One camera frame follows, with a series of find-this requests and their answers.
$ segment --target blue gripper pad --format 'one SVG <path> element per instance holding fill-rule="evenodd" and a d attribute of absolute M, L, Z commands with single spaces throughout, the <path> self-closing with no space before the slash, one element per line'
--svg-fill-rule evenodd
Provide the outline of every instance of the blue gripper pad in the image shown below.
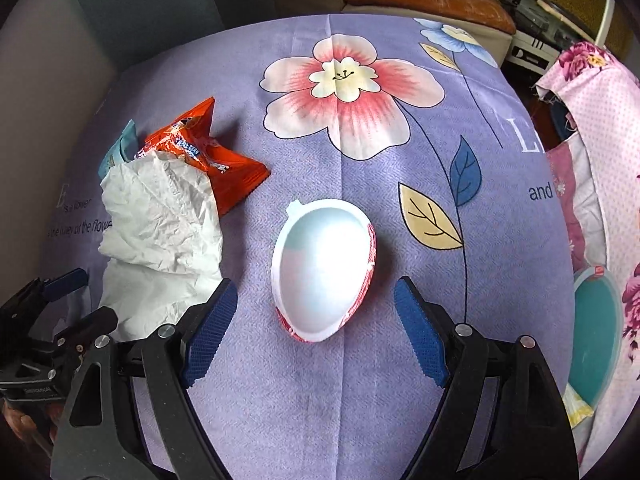
<path fill-rule="evenodd" d="M 184 388 L 193 386 L 196 379 L 206 375 L 237 305 L 238 290 L 233 282 L 228 282 L 187 345 L 181 377 Z"/>
<path fill-rule="evenodd" d="M 404 331 L 409 337 L 422 372 L 444 388 L 449 378 L 445 348 L 438 332 L 431 325 L 417 298 L 402 278 L 396 282 L 394 301 Z"/>

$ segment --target orange snack wrapper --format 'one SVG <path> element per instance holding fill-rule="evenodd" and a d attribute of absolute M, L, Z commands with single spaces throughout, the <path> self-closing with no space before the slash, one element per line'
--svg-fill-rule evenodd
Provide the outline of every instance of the orange snack wrapper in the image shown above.
<path fill-rule="evenodd" d="M 209 137 L 214 103 L 210 97 L 149 135 L 136 158 L 150 150 L 171 152 L 207 173 L 221 217 L 260 186 L 270 171 L 263 163 L 232 152 Z"/>

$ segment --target printed flower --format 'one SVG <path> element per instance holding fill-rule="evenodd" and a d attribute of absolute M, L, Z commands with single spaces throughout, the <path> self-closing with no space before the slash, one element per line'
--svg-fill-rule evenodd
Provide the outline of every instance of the printed flower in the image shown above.
<path fill-rule="evenodd" d="M 613 58 L 605 50 L 583 41 L 576 43 L 569 50 L 565 50 L 560 54 L 558 62 L 562 67 L 564 80 L 571 81 L 586 68 L 599 68 L 602 70 L 604 66 L 613 62 Z"/>
<path fill-rule="evenodd" d="M 423 27 L 426 27 L 425 30 L 420 31 L 420 34 L 431 41 L 431 43 L 438 44 L 452 52 L 462 52 L 466 50 L 485 63 L 494 68 L 498 68 L 498 64 L 491 54 L 481 47 L 476 39 L 466 30 L 422 18 L 414 18 L 414 20 Z"/>
<path fill-rule="evenodd" d="M 427 70 L 402 59 L 377 59 L 360 36 L 334 34 L 316 43 L 313 57 L 279 59 L 260 86 L 287 92 L 267 106 L 264 127 L 281 139 L 325 128 L 344 155 L 366 160 L 409 140 L 409 124 L 394 98 L 428 108 L 444 99 Z"/>
<path fill-rule="evenodd" d="M 631 339 L 629 359 L 634 360 L 634 352 L 638 349 L 636 336 L 640 330 L 640 264 L 636 267 L 634 275 L 626 283 L 622 294 L 622 303 L 625 304 L 625 329 L 623 336 Z"/>

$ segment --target silver bolt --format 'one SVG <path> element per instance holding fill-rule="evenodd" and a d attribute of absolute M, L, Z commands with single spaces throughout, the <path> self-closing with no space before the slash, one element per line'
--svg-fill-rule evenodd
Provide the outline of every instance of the silver bolt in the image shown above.
<path fill-rule="evenodd" d="M 460 337 L 469 337 L 473 332 L 474 329 L 472 329 L 469 325 L 466 325 L 464 323 L 456 325 L 456 334 L 458 334 Z"/>
<path fill-rule="evenodd" d="M 108 335 L 99 335 L 95 338 L 94 345 L 96 348 L 103 348 L 109 344 L 109 336 Z"/>
<path fill-rule="evenodd" d="M 173 334 L 175 334 L 175 326 L 173 325 L 162 325 L 158 329 L 158 335 L 163 339 L 171 337 Z"/>
<path fill-rule="evenodd" d="M 536 340 L 530 335 L 524 335 L 520 338 L 520 344 L 524 346 L 524 348 L 533 348 L 536 345 Z"/>

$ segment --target crumpled white paper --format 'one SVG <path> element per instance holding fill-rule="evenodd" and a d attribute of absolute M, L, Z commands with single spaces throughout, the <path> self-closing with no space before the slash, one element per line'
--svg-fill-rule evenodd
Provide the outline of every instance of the crumpled white paper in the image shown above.
<path fill-rule="evenodd" d="M 118 315 L 120 341 L 147 337 L 207 301 L 222 280 L 222 232 L 209 177 L 167 152 L 114 166 L 102 183 L 113 225 L 100 306 Z"/>

